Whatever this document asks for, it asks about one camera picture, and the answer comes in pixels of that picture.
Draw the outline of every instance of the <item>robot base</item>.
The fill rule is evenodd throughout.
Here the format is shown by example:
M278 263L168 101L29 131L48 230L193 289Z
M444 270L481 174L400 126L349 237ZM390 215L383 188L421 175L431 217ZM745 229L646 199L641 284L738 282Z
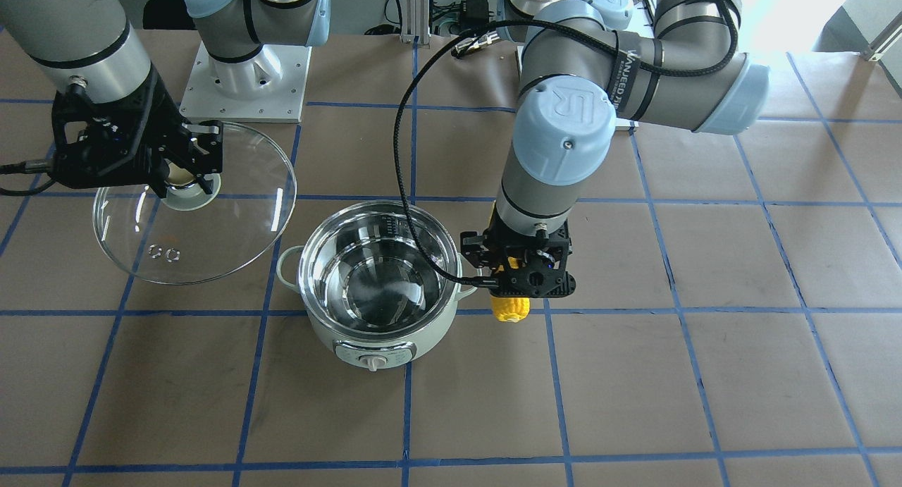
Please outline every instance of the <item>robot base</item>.
M267 47L274 51L283 69L278 89L259 98L236 99L224 95L216 86L210 56L201 43L191 76L187 79L180 113L191 121L218 118L235 122L300 122L310 48L281 44L269 44Z

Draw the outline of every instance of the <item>table surface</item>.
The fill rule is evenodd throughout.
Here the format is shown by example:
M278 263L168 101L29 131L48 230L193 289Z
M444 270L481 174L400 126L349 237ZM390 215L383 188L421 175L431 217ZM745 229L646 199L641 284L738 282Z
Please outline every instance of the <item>table surface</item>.
M141 38L180 99L197 35ZM435 48L314 50L302 124L255 125L293 217L218 281L119 271L93 191L0 200L0 485L902 484L902 101L852 54L769 56L738 137L618 133L570 216L572 297L510 324L481 290L377 374L326 351L274 258L397 194L396 105ZM54 90L7 33L0 66L2 161L43 157ZM442 60L405 115L409 190L453 234L486 224L516 75L506 44Z

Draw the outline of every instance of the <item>pot handle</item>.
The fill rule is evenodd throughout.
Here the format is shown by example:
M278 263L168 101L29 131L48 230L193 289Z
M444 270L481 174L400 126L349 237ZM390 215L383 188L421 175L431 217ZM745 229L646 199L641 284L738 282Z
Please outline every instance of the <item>pot handle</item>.
M281 284L286 285L286 287L299 294L300 287L297 285L297 283L287 282L285 281L284 276L281 275L281 266L288 256L290 256L292 253L300 252L300 250L304 250L304 246L291 246L289 249L285 249L284 252L279 255L279 261L276 262L276 276L277 278L279 278L279 281L281 281Z
M460 264L460 259L461 259L461 258L464 258L464 255L462 255L462 254L460 254L460 253L457 253L457 272L458 272L458 274L461 273L461 264ZM479 269L479 271L478 271L477 273L478 273L480 276L482 276L482 275L483 275L483 269ZM457 291L457 294L454 296L454 300L455 300L455 301L464 300L464 298L470 297L470 295L473 295L474 293L476 293L477 289L479 289L479 288L477 288L477 287L470 287L470 289L458 290L458 291Z

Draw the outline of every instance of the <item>glass lid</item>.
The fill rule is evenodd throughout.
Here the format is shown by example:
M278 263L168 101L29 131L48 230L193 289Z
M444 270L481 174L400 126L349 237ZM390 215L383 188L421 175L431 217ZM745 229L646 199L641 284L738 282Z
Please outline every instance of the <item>glass lid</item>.
M213 195L197 184L161 200L146 185L97 190L94 233L119 268L164 285L212 281L266 252L294 210L297 181L270 137L225 122L223 172Z

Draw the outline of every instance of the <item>transparent glass lid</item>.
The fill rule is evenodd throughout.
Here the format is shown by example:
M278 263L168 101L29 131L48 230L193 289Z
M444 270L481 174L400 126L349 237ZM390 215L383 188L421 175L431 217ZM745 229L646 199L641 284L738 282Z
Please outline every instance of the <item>transparent glass lid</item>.
M119 268L165 285L212 281L266 252L288 224L297 194L290 160L270 137L223 127L223 172L214 197L197 184L161 200L146 185L101 188L94 233Z

